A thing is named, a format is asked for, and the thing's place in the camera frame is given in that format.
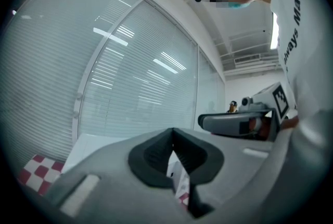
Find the air vent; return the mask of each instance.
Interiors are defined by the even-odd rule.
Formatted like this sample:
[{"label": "air vent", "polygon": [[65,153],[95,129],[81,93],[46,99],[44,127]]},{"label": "air vent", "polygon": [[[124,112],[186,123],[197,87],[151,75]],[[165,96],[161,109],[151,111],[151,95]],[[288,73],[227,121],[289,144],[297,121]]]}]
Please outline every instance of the air vent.
[{"label": "air vent", "polygon": [[248,55],[248,56],[239,57],[239,58],[234,59],[235,65],[259,61],[259,60],[260,60],[260,54]]}]

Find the person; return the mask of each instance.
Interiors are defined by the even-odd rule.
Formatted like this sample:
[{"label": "person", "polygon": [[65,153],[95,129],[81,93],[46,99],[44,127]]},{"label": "person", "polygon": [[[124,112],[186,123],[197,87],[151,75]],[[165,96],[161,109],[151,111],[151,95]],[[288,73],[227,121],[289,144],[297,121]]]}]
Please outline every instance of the person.
[{"label": "person", "polygon": [[235,113],[237,112],[237,102],[236,101],[231,101],[230,102],[230,107],[227,113]]},{"label": "person", "polygon": [[298,116],[284,120],[282,128],[295,127],[298,119],[319,110],[333,109],[333,17],[326,0],[209,1],[220,2],[224,7],[245,7],[263,1],[277,16],[279,63],[298,107]]}]

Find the checkered tablecloth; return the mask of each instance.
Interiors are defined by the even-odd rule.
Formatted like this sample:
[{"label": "checkered tablecloth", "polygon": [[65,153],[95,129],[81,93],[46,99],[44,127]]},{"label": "checkered tablecloth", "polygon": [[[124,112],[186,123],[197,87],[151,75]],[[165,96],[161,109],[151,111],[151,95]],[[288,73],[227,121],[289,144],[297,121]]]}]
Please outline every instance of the checkered tablecloth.
[{"label": "checkered tablecloth", "polygon": [[64,163],[35,155],[21,170],[18,180],[38,194],[44,195],[51,184],[60,176]]}]

